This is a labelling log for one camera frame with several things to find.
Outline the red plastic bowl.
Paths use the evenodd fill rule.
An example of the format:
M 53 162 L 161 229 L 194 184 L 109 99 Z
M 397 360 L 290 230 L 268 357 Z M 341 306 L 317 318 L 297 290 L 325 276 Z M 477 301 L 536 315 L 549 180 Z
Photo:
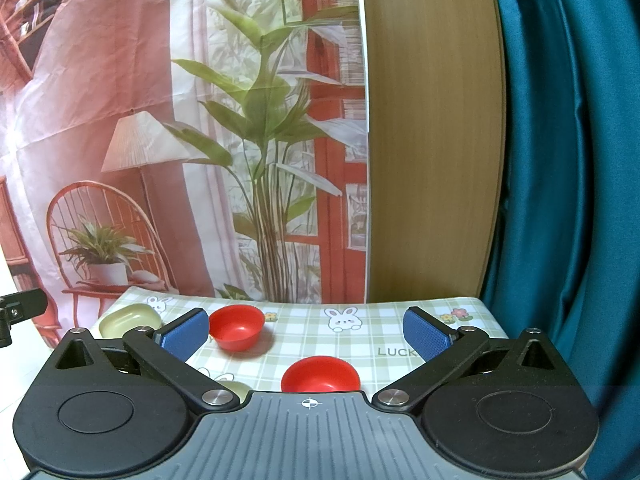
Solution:
M 245 351 L 257 344 L 265 315 L 248 304 L 230 304 L 209 315 L 209 335 L 221 350 Z
M 349 392 L 360 389 L 357 371 L 334 356 L 310 356 L 292 364 L 283 374 L 283 392 Z

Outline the green plaid bunny tablecloth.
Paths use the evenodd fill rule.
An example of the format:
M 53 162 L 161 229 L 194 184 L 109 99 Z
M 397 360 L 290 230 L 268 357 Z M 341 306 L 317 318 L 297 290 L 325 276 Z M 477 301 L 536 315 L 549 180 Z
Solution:
M 308 356 L 349 362 L 370 396 L 423 360 L 402 334 L 402 318 L 418 307 L 451 328 L 471 325 L 494 338 L 506 333 L 485 305 L 473 297 L 382 304 L 275 304 L 255 301 L 266 322 L 247 352 L 221 350 L 213 339 L 188 359 L 203 375 L 240 382 L 253 390 L 279 391 L 285 371 Z

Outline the cream green rectangular plate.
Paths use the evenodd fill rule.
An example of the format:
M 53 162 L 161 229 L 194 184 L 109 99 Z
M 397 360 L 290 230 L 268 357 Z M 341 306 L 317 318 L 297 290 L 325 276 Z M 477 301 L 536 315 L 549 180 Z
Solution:
M 120 338 L 128 330 L 148 326 L 158 330 L 163 326 L 160 315 L 147 304 L 130 304 L 108 314 L 99 324 L 100 335 L 105 339 Z

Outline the wooden panel board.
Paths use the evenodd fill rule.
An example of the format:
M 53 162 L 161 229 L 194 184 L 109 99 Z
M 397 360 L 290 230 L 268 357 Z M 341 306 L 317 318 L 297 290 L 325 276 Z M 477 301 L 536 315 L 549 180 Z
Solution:
M 477 296 L 506 138 L 497 0 L 363 0 L 373 302 Z

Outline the printed room scene backdrop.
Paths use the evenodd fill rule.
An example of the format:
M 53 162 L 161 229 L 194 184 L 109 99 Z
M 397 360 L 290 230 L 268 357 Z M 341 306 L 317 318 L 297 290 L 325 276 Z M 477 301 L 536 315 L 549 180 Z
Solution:
M 127 288 L 366 296 L 359 0 L 1 0 L 1 247 L 55 346 Z

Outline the teal curtain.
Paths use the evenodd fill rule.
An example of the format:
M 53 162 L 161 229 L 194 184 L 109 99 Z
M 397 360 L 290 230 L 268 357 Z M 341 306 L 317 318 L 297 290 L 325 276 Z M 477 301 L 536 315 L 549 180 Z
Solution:
M 498 0 L 506 169 L 482 298 L 548 334 L 598 412 L 593 479 L 639 474 L 639 0 Z

